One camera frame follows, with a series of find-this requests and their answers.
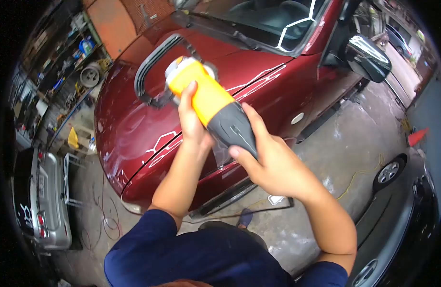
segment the foot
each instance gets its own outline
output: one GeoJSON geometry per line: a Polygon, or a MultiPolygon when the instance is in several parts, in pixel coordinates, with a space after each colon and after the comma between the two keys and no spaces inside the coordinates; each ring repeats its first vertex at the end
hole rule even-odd
{"type": "Polygon", "coordinates": [[[246,229],[252,221],[252,213],[249,209],[243,209],[241,211],[240,218],[238,219],[237,227],[246,229]]]}

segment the hand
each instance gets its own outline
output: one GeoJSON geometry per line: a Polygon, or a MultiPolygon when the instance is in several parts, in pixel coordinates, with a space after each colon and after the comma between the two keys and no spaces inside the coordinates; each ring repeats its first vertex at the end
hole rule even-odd
{"type": "Polygon", "coordinates": [[[192,97],[197,91],[198,84],[192,81],[181,93],[181,103],[179,104],[179,119],[181,121],[183,144],[190,146],[202,153],[211,149],[214,139],[203,127],[197,113],[192,107],[192,97]]]}
{"type": "Polygon", "coordinates": [[[311,179],[318,179],[279,136],[270,135],[262,117],[248,104],[242,104],[255,135],[257,161],[248,151],[231,146],[230,155],[246,169],[250,179],[272,195],[302,200],[311,192],[306,188],[311,179]]]}

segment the maroon car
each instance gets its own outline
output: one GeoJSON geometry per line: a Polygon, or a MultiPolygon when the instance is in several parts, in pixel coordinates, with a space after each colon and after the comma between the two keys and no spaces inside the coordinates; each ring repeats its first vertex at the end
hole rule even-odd
{"type": "MultiPolygon", "coordinates": [[[[219,83],[237,101],[253,106],[271,134],[293,145],[342,97],[370,80],[383,81],[391,69],[378,47],[386,40],[382,7],[358,3],[213,0],[177,10],[139,35],[114,62],[95,110],[99,159],[125,207],[146,210],[182,142],[177,107],[155,107],[135,94],[137,69],[155,47],[174,33],[183,36],[216,67],[219,83]]],[[[144,81],[150,96],[164,90],[169,63],[187,54],[177,45],[151,68],[144,81]]],[[[215,149],[192,215],[238,198],[250,184],[225,149],[215,149]]]]}

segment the orange traffic cone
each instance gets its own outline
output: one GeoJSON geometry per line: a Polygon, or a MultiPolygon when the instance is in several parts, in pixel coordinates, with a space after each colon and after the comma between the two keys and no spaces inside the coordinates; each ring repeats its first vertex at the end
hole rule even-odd
{"type": "Polygon", "coordinates": [[[417,142],[421,141],[423,139],[424,135],[428,132],[428,128],[421,129],[417,132],[414,132],[412,135],[409,135],[407,137],[407,140],[409,141],[409,146],[415,146],[417,142]]]}

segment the tools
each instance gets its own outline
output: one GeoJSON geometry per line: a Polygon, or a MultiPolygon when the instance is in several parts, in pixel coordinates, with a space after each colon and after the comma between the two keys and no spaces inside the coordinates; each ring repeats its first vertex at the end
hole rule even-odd
{"type": "Polygon", "coordinates": [[[181,35],[168,37],[143,61],[136,73],[135,92],[147,105],[160,108],[170,100],[178,104],[183,89],[192,81],[198,83],[192,106],[203,126],[227,147],[240,146],[257,159],[251,124],[240,104],[218,84],[215,67],[205,63],[181,35]],[[168,50],[179,43],[185,45],[191,56],[180,56],[173,60],[165,71],[165,92],[158,98],[150,97],[144,89],[146,74],[168,50]]]}

